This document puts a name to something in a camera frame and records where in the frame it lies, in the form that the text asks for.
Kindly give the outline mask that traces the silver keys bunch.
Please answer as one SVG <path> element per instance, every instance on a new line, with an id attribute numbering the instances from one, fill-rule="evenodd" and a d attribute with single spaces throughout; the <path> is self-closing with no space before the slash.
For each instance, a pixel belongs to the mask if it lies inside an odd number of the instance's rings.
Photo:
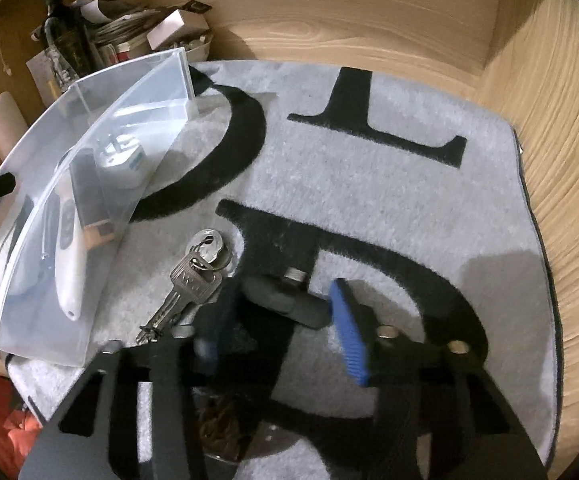
<path id="1" fill-rule="evenodd" d="M 206 304 L 222 285 L 230 261 L 228 243 L 218 230 L 196 232 L 186 246 L 186 253 L 170 272 L 170 292 L 148 322 L 140 326 L 136 344 L 160 339 L 186 312 Z"/>

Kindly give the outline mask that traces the clear plastic storage box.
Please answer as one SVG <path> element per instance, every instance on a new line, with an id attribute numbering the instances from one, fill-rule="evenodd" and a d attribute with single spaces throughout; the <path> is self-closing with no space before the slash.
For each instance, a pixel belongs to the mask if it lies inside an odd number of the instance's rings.
<path id="1" fill-rule="evenodd" d="M 123 62 L 74 82 L 32 124 L 0 167 L 14 191 L 0 198 L 0 352 L 66 366 L 84 364 L 102 290 L 133 212 L 193 110 L 183 49 Z M 103 179 L 98 159 L 109 136 L 131 134 L 148 158 L 132 190 Z M 70 177 L 87 248 L 81 317 L 58 305 L 54 256 L 60 201 Z"/>

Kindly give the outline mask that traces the white power plug adapter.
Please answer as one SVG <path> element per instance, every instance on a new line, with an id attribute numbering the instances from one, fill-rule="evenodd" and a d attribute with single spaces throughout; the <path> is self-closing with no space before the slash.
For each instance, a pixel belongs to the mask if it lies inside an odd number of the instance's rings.
<path id="1" fill-rule="evenodd" d="M 142 185 L 148 174 L 148 158 L 136 136 L 109 136 L 101 144 L 98 159 L 103 179 L 113 188 L 132 190 Z"/>

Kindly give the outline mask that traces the white handheld massager device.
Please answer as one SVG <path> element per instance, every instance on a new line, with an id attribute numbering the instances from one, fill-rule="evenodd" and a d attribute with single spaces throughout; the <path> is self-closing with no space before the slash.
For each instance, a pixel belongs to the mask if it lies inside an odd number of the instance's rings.
<path id="1" fill-rule="evenodd" d="M 82 229 L 72 179 L 62 177 L 55 193 L 60 201 L 58 240 L 54 256 L 54 280 L 58 305 L 69 321 L 81 317 L 86 282 L 87 248 Z"/>

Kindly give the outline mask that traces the grey rug with black letters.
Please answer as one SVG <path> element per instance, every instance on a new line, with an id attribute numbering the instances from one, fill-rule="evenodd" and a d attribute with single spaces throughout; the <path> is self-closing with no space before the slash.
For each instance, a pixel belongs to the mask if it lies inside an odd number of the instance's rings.
<path id="1" fill-rule="evenodd" d="M 542 479 L 561 409 L 552 274 L 513 128 L 470 102 L 351 67 L 202 63 L 189 119 L 146 188 L 70 373 L 30 359 L 46 415 L 25 479 Z M 311 330 L 242 293 L 243 350 L 202 375 L 199 307 L 136 344 L 191 237 L 229 278 L 344 278 L 395 339 L 372 387 L 333 320 Z"/>

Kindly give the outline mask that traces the dark wine bottle elephant label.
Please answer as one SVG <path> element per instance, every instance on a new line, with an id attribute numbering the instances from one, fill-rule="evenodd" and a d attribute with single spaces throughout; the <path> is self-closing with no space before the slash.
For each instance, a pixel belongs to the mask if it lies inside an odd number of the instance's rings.
<path id="1" fill-rule="evenodd" d="M 77 11 L 66 6 L 63 0 L 44 0 L 44 3 L 47 17 L 42 25 L 43 37 L 58 84 L 66 89 L 78 79 L 90 75 L 96 69 L 96 63 Z"/>

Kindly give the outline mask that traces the stack of books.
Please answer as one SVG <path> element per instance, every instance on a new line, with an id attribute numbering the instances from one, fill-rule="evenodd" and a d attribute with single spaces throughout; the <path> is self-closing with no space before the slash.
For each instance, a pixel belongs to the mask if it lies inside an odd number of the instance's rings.
<path id="1" fill-rule="evenodd" d="M 190 41 L 198 38 L 199 36 L 180 39 L 157 51 L 151 49 L 146 35 L 153 27 L 160 24 L 167 15 L 177 9 L 184 10 L 176 6 L 173 8 L 137 9 L 121 18 L 117 18 L 111 23 L 89 25 L 87 28 L 88 39 L 93 48 L 96 67 L 110 67 L 144 55 L 180 46 L 181 41 Z M 207 32 L 204 32 L 204 34 L 211 33 L 210 27 Z"/>

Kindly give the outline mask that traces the rolled white tube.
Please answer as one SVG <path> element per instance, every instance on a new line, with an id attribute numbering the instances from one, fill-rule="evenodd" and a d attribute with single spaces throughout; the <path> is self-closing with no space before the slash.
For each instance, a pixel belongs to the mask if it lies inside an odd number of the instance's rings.
<path id="1" fill-rule="evenodd" d="M 122 0 L 75 0 L 72 8 L 87 23 L 104 25 L 136 10 L 137 6 Z"/>

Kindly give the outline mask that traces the white bowl of trinkets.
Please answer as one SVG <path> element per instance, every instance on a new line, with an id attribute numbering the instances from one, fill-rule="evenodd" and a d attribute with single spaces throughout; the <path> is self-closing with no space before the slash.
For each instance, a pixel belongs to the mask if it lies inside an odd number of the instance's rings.
<path id="1" fill-rule="evenodd" d="M 204 34 L 190 41 L 181 41 L 180 47 L 186 51 L 186 59 L 190 64 L 206 62 L 212 46 L 212 34 Z"/>

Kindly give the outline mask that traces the white card box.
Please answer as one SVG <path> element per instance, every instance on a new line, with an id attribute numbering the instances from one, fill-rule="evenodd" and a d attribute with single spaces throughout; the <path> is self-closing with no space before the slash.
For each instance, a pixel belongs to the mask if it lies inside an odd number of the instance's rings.
<path id="1" fill-rule="evenodd" d="M 146 38 L 151 49 L 157 51 L 171 42 L 200 36 L 208 29 L 209 25 L 202 14 L 177 9 L 153 27 Z"/>

